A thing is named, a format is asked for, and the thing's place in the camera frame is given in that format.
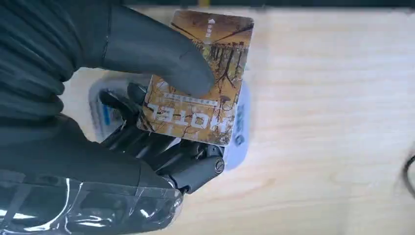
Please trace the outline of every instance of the tree illustration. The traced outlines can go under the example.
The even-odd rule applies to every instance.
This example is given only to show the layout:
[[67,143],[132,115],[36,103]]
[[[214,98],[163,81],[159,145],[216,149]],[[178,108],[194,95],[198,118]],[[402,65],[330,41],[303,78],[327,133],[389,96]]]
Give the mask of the tree illustration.
[[241,62],[242,54],[245,51],[244,42],[239,42],[239,48],[240,48],[240,50],[239,50],[239,57],[238,57],[238,63],[236,64],[236,67],[235,67],[235,75],[236,75],[236,72],[238,71],[238,68],[240,67],[239,63]]
[[233,88],[235,88],[235,85],[232,83],[231,79],[229,78],[228,72],[229,72],[229,66],[231,65],[233,53],[235,52],[235,45],[236,43],[232,43],[232,49],[231,49],[231,53],[229,54],[228,62],[226,63],[225,71],[223,72],[222,76],[219,78],[219,80],[224,80],[226,78],[230,82]]

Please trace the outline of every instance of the gloved finger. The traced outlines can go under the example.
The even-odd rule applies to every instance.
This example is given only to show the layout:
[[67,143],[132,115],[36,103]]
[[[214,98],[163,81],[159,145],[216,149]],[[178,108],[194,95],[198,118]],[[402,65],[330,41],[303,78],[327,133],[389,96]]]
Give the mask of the gloved finger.
[[84,66],[151,73],[193,96],[206,94],[213,73],[185,36],[114,1],[61,1],[84,51]]
[[209,92],[213,73],[193,43],[171,28],[123,6],[111,10],[102,67],[159,75],[193,96]]

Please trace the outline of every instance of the black cable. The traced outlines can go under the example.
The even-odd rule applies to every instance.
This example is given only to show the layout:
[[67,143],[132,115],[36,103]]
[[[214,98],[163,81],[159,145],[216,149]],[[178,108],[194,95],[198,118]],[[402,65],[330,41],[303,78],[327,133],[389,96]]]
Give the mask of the black cable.
[[411,184],[411,180],[409,179],[409,168],[414,162],[415,162],[415,155],[410,157],[406,161],[405,165],[402,168],[402,179],[409,193],[412,195],[412,197],[415,198],[415,189],[414,189],[414,186]]

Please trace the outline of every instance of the wooden table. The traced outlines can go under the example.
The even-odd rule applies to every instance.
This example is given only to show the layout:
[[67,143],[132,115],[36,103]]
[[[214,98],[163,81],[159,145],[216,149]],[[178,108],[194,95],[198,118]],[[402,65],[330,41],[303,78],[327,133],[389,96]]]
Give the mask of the wooden table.
[[[172,12],[141,10],[163,22]],[[399,173],[415,141],[415,16],[209,11],[255,19],[249,153],[153,234],[414,234],[415,200]],[[62,96],[90,139],[87,93],[103,73],[79,72]]]

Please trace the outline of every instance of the wooden surface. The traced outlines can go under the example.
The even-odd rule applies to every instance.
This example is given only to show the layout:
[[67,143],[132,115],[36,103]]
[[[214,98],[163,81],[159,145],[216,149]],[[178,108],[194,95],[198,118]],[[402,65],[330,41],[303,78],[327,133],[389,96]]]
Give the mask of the wooden surface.
[[[414,234],[415,200],[399,173],[415,141],[415,16],[209,11],[255,19],[249,153],[152,234]],[[87,92],[103,73],[78,73],[63,96],[90,139]]]

